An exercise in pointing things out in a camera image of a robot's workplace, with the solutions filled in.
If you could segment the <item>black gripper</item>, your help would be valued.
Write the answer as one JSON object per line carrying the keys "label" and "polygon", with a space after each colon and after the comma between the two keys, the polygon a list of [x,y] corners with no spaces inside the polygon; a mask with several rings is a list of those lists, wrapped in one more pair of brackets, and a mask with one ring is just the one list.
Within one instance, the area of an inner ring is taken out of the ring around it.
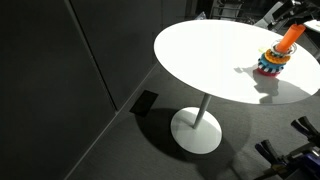
{"label": "black gripper", "polygon": [[275,20],[293,19],[292,24],[304,24],[309,16],[320,11],[320,0],[281,0],[282,5],[274,12]]}

